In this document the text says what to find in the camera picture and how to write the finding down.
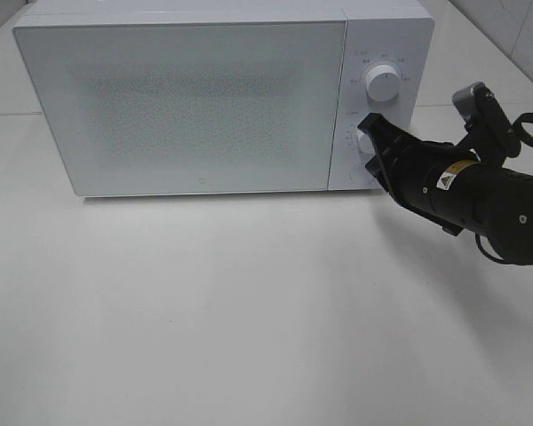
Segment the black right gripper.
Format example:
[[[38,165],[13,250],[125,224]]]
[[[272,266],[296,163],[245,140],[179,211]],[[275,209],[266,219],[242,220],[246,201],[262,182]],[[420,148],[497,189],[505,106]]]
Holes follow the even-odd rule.
[[[372,141],[374,155],[365,169],[405,209],[432,222],[445,222],[433,213],[428,194],[434,184],[428,175],[436,166],[456,157],[448,142],[421,141],[389,122],[382,114],[369,113],[357,125]]]

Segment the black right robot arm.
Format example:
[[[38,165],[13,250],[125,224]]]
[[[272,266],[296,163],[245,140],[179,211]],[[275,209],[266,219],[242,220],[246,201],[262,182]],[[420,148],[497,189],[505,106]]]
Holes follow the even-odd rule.
[[[416,138],[382,114],[368,114],[358,128],[374,147],[368,172],[397,204],[452,235],[485,237],[496,263],[533,265],[533,176]]]

